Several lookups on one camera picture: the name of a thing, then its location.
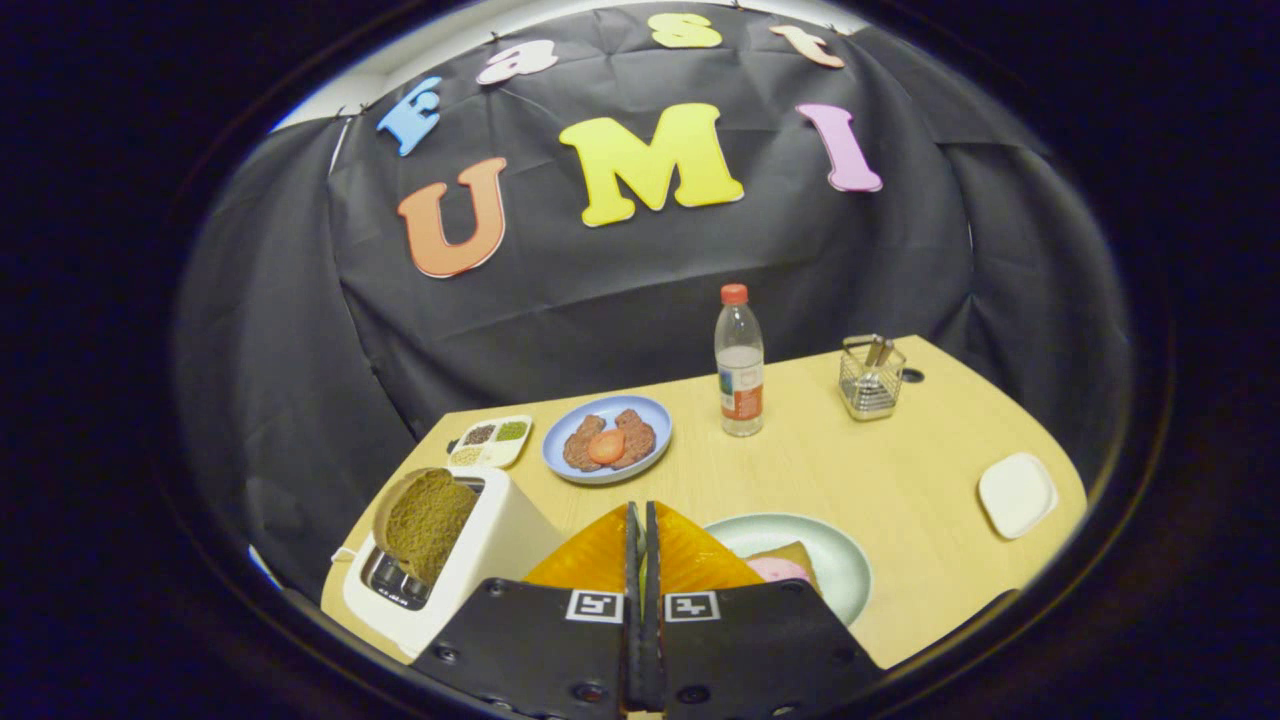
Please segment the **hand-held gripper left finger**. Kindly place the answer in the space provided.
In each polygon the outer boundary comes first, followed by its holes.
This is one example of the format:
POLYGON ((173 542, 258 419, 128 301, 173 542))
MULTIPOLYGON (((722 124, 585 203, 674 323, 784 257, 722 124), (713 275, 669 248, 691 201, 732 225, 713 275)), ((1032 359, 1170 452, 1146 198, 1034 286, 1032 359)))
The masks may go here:
POLYGON ((530 719, 623 719, 643 697, 644 537, 636 503, 621 507, 623 589, 590 591, 490 577, 480 582, 411 667, 530 719))

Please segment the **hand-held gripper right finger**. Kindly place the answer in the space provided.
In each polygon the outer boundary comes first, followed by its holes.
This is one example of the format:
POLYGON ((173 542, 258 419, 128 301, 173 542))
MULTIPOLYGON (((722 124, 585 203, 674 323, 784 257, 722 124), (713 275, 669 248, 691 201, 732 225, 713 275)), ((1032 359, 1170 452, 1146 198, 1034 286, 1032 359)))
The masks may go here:
POLYGON ((645 509, 645 706, 667 719, 819 719, 864 708, 887 673, 851 625, 873 588, 870 562, 842 530, 814 518, 754 512, 710 537, 755 553, 800 543, 809 578, 671 592, 675 529, 645 509))

